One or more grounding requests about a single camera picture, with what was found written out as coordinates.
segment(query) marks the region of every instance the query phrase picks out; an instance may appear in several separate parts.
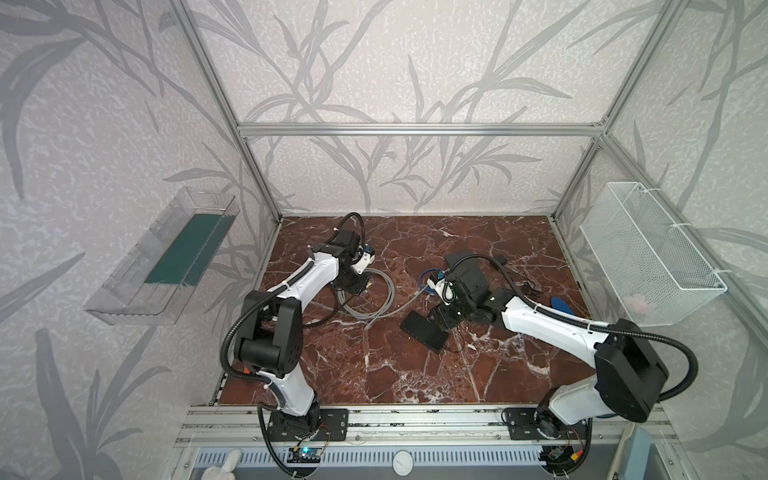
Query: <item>acrylic tray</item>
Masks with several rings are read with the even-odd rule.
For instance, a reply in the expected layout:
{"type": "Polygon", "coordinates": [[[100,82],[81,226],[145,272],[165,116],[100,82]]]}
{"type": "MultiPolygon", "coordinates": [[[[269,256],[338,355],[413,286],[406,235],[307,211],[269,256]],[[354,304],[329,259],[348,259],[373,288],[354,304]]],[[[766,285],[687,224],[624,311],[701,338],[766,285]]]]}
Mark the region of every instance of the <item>acrylic tray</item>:
{"type": "Polygon", "coordinates": [[[85,310],[111,325],[173,325],[240,208],[235,196],[184,187],[85,310]]]}

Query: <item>mesh basket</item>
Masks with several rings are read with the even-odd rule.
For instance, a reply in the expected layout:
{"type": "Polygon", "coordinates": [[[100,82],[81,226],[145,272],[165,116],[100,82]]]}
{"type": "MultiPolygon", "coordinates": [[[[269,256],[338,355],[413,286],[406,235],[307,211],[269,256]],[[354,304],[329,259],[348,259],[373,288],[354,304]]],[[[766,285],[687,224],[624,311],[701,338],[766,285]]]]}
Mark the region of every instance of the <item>mesh basket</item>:
{"type": "Polygon", "coordinates": [[[699,250],[638,182],[609,182],[581,225],[637,325],[671,325],[726,291],[699,250]]]}

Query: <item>blue cable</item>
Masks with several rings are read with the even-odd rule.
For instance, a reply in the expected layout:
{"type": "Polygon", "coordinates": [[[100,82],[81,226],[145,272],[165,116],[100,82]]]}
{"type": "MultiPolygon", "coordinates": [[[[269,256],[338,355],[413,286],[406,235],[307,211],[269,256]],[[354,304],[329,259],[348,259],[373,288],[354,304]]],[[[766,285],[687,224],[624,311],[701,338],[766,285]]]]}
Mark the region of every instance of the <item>blue cable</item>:
{"type": "MultiPolygon", "coordinates": [[[[425,276],[427,273],[429,273],[429,272],[434,272],[434,271],[436,271],[436,270],[437,270],[437,271],[440,271],[440,269],[439,269],[439,268],[430,268],[430,269],[424,270],[424,271],[422,272],[422,274],[419,276],[419,290],[421,290],[421,289],[423,288],[423,285],[422,285],[422,278],[424,278],[424,276],[425,276]]],[[[435,294],[437,293],[436,291],[434,291],[433,289],[431,289],[431,288],[429,288],[429,287],[427,287],[425,291],[426,291],[427,293],[429,293],[430,295],[435,295],[435,294]]]]}

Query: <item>white plush toy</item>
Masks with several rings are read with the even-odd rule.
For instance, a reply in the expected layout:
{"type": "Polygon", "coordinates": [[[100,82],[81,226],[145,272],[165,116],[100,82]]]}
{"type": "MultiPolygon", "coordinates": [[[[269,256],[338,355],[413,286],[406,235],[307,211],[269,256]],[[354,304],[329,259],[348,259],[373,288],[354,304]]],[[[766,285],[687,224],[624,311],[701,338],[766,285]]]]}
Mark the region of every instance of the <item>white plush toy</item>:
{"type": "Polygon", "coordinates": [[[205,469],[202,480],[235,480],[235,474],[232,471],[240,461],[242,454],[243,451],[240,449],[234,449],[232,452],[229,452],[227,459],[224,460],[224,465],[205,469]]]}

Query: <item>wall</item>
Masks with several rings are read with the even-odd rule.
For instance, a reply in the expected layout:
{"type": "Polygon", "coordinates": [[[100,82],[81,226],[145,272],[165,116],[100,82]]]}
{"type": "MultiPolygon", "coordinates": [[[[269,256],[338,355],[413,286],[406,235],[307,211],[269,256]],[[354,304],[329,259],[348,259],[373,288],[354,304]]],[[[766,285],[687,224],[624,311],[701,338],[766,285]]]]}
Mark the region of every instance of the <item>wall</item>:
{"type": "MultiPolygon", "coordinates": [[[[448,123],[599,121],[662,3],[189,1],[240,122],[448,123]]],[[[251,138],[305,214],[549,213],[586,143],[251,138]]]]}
{"type": "Polygon", "coordinates": [[[3,478],[157,478],[263,260],[273,224],[167,10],[0,2],[3,478]],[[178,323],[84,312],[182,186],[242,211],[178,323]]]}
{"type": "MultiPolygon", "coordinates": [[[[767,9],[768,2],[689,2],[611,132],[763,306],[768,305],[767,9]]],[[[591,278],[598,314],[609,319],[621,314],[621,305],[576,230],[605,181],[625,179],[610,155],[602,154],[582,183],[579,200],[558,221],[572,235],[568,242],[591,278]]],[[[697,381],[664,408],[699,477],[763,478],[765,349],[722,299],[657,331],[698,354],[697,381]]],[[[660,350],[673,381],[679,379],[684,360],[660,350]]]]}

